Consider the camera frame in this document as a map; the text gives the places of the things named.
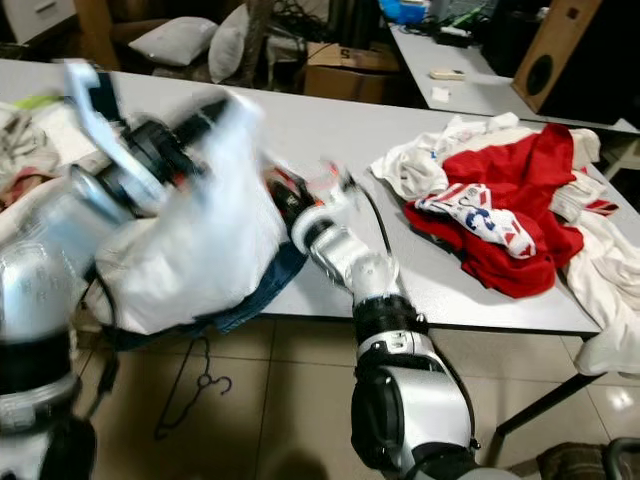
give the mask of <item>table leg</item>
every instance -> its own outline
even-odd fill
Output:
[[[591,382],[597,380],[602,375],[587,376],[581,373],[576,374],[559,387],[555,388],[551,392],[547,393],[544,397],[537,400],[520,413],[514,415],[509,420],[501,425],[498,425],[496,432],[491,439],[491,445],[489,446],[489,453],[487,455],[487,465],[495,465],[498,460],[498,455],[502,449],[504,438],[514,430],[520,428],[525,423],[530,422],[538,415],[546,412],[550,408],[556,406],[560,402],[566,400],[571,395],[589,385]]]

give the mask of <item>cushion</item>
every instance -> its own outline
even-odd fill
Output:
[[[199,17],[180,17],[145,33],[129,46],[149,60],[185,67],[207,49],[218,26]]]
[[[248,30],[249,12],[242,4],[222,22],[211,40],[209,73],[214,83],[220,83],[238,70]]]

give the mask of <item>pile of clothes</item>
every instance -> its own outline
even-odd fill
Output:
[[[464,253],[462,268],[513,298],[540,294],[562,269],[602,327],[585,344],[582,373],[640,373],[640,249],[607,218],[617,206],[587,174],[600,142],[586,129],[459,117],[371,165],[407,201],[411,227]]]

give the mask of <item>gray table surface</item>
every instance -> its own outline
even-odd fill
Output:
[[[194,98],[215,96],[214,85],[115,74],[115,85],[126,114],[148,113],[170,118]],[[50,88],[62,87],[57,65],[0,60],[0,101],[14,102]],[[451,327],[598,332],[572,294],[559,282],[550,291],[513,300],[485,289],[460,269],[460,261],[408,228],[390,191],[367,172],[368,165],[394,145],[424,131],[439,131],[451,114],[354,102],[326,100],[259,90],[234,89],[265,111],[264,142],[303,175],[318,172],[318,160],[346,165],[379,206],[402,275],[419,311],[435,324]],[[468,120],[479,117],[463,116]],[[614,222],[636,245],[640,217],[610,188],[610,199],[621,206]],[[377,223],[366,202],[350,226],[374,248],[383,249]],[[267,313],[298,316],[350,317],[350,296],[333,286],[311,262],[267,307]]]
[[[478,48],[438,45],[431,37],[406,33],[398,25],[391,24],[389,28],[422,96],[432,110],[488,116],[513,112],[522,120],[639,133],[624,119],[618,120],[614,125],[604,125],[538,115],[513,90],[513,79],[496,75]],[[434,68],[462,70],[465,72],[465,80],[434,80],[429,77],[429,72]],[[449,89],[449,101],[434,100],[431,97],[433,87]]]

